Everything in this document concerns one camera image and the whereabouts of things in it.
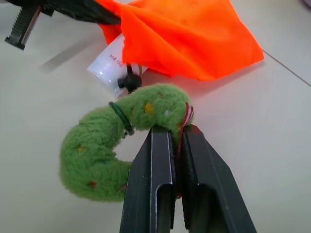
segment toy loop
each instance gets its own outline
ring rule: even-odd
[[[129,119],[124,114],[124,112],[121,110],[121,108],[117,104],[115,104],[114,102],[109,102],[109,106],[113,109],[113,111],[121,119],[121,121],[122,121],[122,123],[124,125],[124,129],[125,129],[126,135],[132,136],[135,131],[134,131],[133,126],[131,125]]]

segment orange cloth bag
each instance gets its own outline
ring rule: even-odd
[[[210,81],[263,59],[229,0],[96,1],[121,17],[100,27],[107,43],[123,33],[124,63]]]

